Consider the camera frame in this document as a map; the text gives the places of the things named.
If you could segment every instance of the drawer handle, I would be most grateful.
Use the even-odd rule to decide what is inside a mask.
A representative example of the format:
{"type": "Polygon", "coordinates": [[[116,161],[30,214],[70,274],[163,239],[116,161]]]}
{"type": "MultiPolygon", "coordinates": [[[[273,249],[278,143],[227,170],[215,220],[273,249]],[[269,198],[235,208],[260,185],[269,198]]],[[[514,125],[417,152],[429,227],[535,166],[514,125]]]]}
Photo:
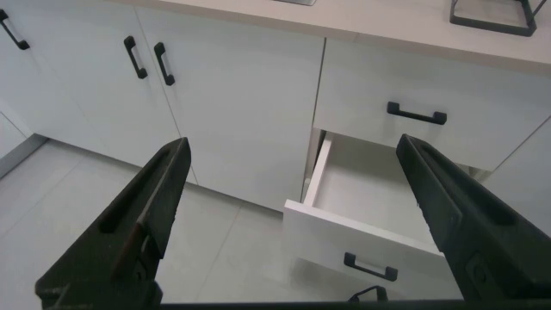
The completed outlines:
{"type": "Polygon", "coordinates": [[[127,48],[128,56],[130,56],[130,61],[132,61],[132,65],[134,66],[134,70],[136,71],[136,74],[138,75],[139,79],[144,79],[147,77],[147,70],[145,68],[139,68],[138,63],[136,62],[136,58],[134,57],[134,54],[132,53],[132,48],[136,46],[136,41],[134,40],[134,37],[132,35],[128,35],[128,37],[124,40],[124,46],[127,48]]]}
{"type": "Polygon", "coordinates": [[[166,52],[164,49],[163,42],[157,43],[157,45],[153,48],[155,50],[155,55],[157,56],[158,65],[161,67],[161,72],[163,73],[164,83],[167,84],[167,86],[171,86],[174,84],[174,76],[172,74],[166,74],[166,68],[164,68],[164,62],[163,62],[163,54],[166,52]]]}
{"type": "Polygon", "coordinates": [[[344,253],[344,264],[346,266],[349,266],[351,268],[354,268],[355,270],[360,270],[360,271],[363,271],[363,272],[366,272],[366,273],[369,273],[370,275],[373,275],[373,276],[378,276],[379,278],[383,278],[387,281],[390,281],[390,282],[394,282],[396,281],[396,279],[398,279],[398,270],[392,268],[392,267],[386,267],[385,268],[385,274],[380,274],[378,272],[375,272],[375,271],[372,271],[372,270],[369,270],[367,268],[363,268],[363,267],[360,267],[358,265],[356,265],[356,255],[352,254],[352,253],[344,253]]]}
{"type": "Polygon", "coordinates": [[[2,24],[3,29],[6,30],[9,37],[14,41],[14,43],[17,45],[17,47],[19,47],[20,50],[24,51],[30,48],[30,46],[25,40],[18,41],[15,38],[14,34],[12,34],[11,31],[9,31],[8,26],[6,26],[6,24],[3,22],[7,19],[8,19],[8,14],[3,9],[0,9],[0,24],[2,24]]]}
{"type": "Polygon", "coordinates": [[[387,104],[387,113],[390,115],[404,116],[419,121],[426,121],[432,124],[443,125],[448,120],[448,115],[443,112],[435,112],[432,117],[425,115],[418,115],[411,112],[405,112],[399,110],[399,103],[389,102],[387,104]]]}

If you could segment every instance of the white drawer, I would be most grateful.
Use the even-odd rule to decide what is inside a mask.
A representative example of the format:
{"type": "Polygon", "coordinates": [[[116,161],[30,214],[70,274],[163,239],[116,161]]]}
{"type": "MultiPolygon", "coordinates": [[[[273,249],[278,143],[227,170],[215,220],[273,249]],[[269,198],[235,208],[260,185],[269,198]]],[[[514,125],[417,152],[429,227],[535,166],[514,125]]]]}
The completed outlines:
{"type": "Polygon", "coordinates": [[[328,40],[314,126],[395,147],[403,133],[493,171],[551,113],[551,79],[328,40]],[[387,103],[444,125],[387,113],[387,103]]]}
{"type": "Polygon", "coordinates": [[[408,298],[461,298],[436,248],[395,149],[328,133],[303,203],[287,200],[283,236],[294,255],[408,298]],[[344,264],[356,264],[395,281],[344,264]]]}

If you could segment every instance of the gray tile floor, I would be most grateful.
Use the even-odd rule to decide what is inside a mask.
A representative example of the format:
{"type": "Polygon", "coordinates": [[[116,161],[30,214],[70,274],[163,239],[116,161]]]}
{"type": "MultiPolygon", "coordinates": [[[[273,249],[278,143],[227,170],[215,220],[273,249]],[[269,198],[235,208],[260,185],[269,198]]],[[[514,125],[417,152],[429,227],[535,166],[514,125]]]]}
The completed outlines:
{"type": "MultiPolygon", "coordinates": [[[[138,171],[49,141],[1,179],[0,309],[40,308],[35,281],[138,171]]],[[[286,253],[281,234],[282,214],[187,184],[163,302],[345,301],[370,286],[286,253]]]]}

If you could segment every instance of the baseboard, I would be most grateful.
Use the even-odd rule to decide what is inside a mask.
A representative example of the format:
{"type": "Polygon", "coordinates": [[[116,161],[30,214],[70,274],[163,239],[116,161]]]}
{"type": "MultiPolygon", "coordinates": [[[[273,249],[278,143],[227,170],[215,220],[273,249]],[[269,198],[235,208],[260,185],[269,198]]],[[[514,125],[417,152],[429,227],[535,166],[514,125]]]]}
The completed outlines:
{"type": "Polygon", "coordinates": [[[48,141],[48,138],[35,133],[25,139],[15,149],[11,150],[6,156],[0,158],[0,178],[12,171],[28,155],[46,143],[46,141],[48,141]]]}

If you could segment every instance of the beige countertop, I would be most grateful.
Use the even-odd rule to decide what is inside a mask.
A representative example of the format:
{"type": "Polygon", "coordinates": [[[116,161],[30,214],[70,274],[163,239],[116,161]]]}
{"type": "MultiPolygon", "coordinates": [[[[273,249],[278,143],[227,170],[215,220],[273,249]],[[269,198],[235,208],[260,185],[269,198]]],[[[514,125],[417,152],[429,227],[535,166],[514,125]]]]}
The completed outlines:
{"type": "MultiPolygon", "coordinates": [[[[543,5],[536,17],[538,29],[527,38],[453,25],[450,0],[318,0],[313,6],[273,0],[109,1],[551,77],[551,4],[543,5]]],[[[539,0],[530,2],[534,8],[539,0]]]]}

